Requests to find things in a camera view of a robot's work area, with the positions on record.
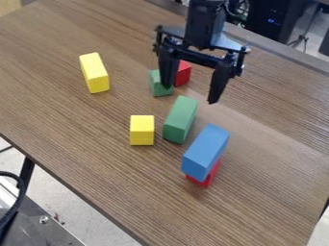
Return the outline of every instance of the cube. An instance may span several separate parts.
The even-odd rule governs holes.
[[[183,155],[182,172],[204,182],[223,154],[229,137],[226,130],[208,124]]]
[[[130,144],[153,145],[154,129],[155,127],[153,115],[131,115]]]
[[[153,96],[167,96],[173,93],[173,86],[165,88],[161,84],[159,69],[149,71],[149,85]]]
[[[197,107],[197,100],[178,96],[164,122],[163,138],[183,144],[194,121]]]
[[[219,169],[220,162],[221,162],[221,158],[219,158],[219,160],[215,163],[211,172],[208,174],[208,176],[204,182],[198,182],[195,178],[193,178],[189,175],[186,175],[186,177],[189,181],[196,183],[197,185],[200,185],[201,187],[208,188],[212,184],[213,179],[215,178],[215,174],[217,173],[217,170]]]
[[[98,93],[110,89],[109,75],[97,52],[79,57],[90,93]]]
[[[190,80],[191,66],[188,62],[181,60],[175,78],[175,87],[183,86]]]

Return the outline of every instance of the yellow cube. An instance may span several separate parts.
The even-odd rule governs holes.
[[[154,144],[154,116],[131,115],[130,117],[130,144]]]
[[[84,74],[90,93],[110,89],[109,75],[97,52],[79,57],[81,70]]]

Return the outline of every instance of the stacked blocks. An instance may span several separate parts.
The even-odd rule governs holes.
[[[90,93],[110,89],[109,75],[97,52],[79,57],[81,70],[84,74]]]
[[[183,155],[182,171],[199,183],[205,182],[223,154],[229,136],[227,131],[208,124]]]
[[[167,95],[171,95],[173,93],[173,86],[171,86],[170,88],[165,88],[161,84],[159,69],[149,71],[149,85],[150,85],[152,94],[155,97],[167,96]]]
[[[190,80],[191,67],[186,61],[180,61],[175,78],[175,87],[183,86]]]
[[[205,187],[205,188],[208,188],[209,185],[212,183],[214,177],[215,177],[215,174],[217,173],[217,170],[220,166],[220,162],[221,162],[221,159],[218,159],[218,161],[215,163],[215,165],[213,166],[211,172],[208,174],[206,180],[204,182],[198,182],[195,178],[187,175],[187,179],[193,183],[196,183],[202,187]]]
[[[130,144],[154,144],[154,116],[132,115],[130,118]]]
[[[194,121],[197,107],[197,100],[178,96],[164,122],[163,138],[183,144]]]

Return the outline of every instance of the green block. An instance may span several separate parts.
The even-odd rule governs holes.
[[[197,107],[197,100],[178,96],[164,122],[163,138],[183,144],[194,121]]]
[[[149,71],[149,85],[153,96],[167,96],[173,93],[173,86],[166,89],[161,84],[159,69]]]

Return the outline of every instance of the screw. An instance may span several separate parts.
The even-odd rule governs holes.
[[[45,215],[43,215],[43,216],[41,216],[41,218],[39,219],[39,221],[38,221],[40,224],[47,224],[48,222],[49,222],[49,218],[48,218],[48,216],[45,216]]]

